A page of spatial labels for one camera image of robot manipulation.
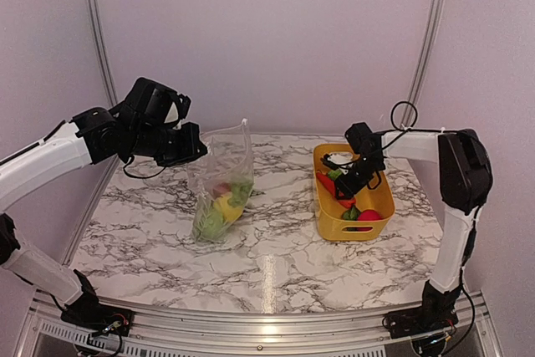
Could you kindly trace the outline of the green toy grapes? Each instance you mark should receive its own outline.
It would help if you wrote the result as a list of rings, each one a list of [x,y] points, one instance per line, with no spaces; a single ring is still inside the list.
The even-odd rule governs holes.
[[[351,208],[349,208],[342,214],[341,219],[345,221],[354,222],[358,220],[360,214],[361,211],[355,205],[352,205]]]

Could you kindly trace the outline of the clear zip top bag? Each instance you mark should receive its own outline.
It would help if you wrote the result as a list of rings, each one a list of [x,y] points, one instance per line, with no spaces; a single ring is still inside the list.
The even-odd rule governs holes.
[[[191,235],[195,242],[220,242],[243,214],[254,184],[248,119],[201,136],[207,153],[187,166],[188,187],[197,197]]]

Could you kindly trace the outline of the red toy tomato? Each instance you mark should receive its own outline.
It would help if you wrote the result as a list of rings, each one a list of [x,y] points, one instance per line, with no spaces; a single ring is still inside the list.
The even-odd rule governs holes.
[[[232,187],[229,183],[218,183],[212,188],[212,194],[214,197],[219,197],[232,191]]]

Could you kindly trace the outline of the yellow toy lemon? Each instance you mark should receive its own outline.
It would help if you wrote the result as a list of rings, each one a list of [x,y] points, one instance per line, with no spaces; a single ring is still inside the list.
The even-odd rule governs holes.
[[[243,214],[244,205],[232,203],[232,193],[219,196],[214,201],[214,207],[223,215],[227,222],[235,222]]]

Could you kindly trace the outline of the green toy pepper back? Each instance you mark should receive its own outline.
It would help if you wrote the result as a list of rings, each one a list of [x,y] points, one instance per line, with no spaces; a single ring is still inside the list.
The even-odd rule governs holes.
[[[192,226],[192,236],[197,241],[215,242],[224,232],[225,218],[213,205],[200,206]]]

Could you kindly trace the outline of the green toy pepper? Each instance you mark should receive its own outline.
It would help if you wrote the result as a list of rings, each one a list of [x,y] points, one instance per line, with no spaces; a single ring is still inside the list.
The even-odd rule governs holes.
[[[192,236],[197,241],[215,242],[224,232],[225,218],[213,205],[200,206],[192,226]]]
[[[231,192],[232,192],[232,203],[238,205],[245,205],[248,201],[248,198],[251,195],[253,187],[253,181],[251,180],[240,180],[234,181],[231,183]]]

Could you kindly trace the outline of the green toy pepper front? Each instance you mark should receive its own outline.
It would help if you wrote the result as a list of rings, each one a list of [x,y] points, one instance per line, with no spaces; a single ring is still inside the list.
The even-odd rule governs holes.
[[[253,187],[253,181],[251,180],[240,180],[234,181],[231,183],[231,192],[232,192],[232,203],[238,205],[245,205],[248,201],[248,198],[251,195]]]

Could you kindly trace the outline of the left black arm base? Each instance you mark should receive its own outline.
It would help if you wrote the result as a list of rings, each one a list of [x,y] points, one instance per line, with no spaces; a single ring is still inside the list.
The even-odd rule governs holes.
[[[115,306],[99,303],[82,309],[65,307],[61,319],[69,324],[91,329],[98,334],[120,334],[127,336],[130,332],[134,312]]]

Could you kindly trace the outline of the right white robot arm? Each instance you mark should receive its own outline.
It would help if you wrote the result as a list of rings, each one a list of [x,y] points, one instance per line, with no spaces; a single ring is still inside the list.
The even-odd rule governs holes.
[[[322,158],[325,166],[341,172],[334,181],[339,199],[348,199],[369,187],[385,169],[387,158],[427,161],[438,166],[445,218],[443,235],[421,306],[414,313],[415,324],[431,330],[446,317],[463,289],[463,271],[475,246],[480,210],[493,184],[486,148],[472,129],[407,127],[372,131],[364,122],[347,129],[345,139],[357,155],[355,159],[338,162],[328,155]]]

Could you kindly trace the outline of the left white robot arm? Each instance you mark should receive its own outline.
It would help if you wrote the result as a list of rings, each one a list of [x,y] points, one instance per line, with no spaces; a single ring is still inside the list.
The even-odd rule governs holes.
[[[31,243],[16,226],[8,209],[46,185],[95,166],[112,156],[124,163],[150,157],[160,168],[185,165],[207,153],[200,128],[167,112],[125,113],[96,107],[1,161],[1,267],[53,295],[64,310],[89,328],[105,321],[105,309],[93,285],[82,273],[66,268]]]

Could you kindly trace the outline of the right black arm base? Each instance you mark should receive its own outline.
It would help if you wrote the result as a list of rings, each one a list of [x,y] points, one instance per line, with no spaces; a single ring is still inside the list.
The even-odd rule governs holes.
[[[454,309],[436,312],[425,310],[421,306],[390,311],[382,319],[382,325],[390,333],[392,339],[453,327],[458,322],[459,319]]]

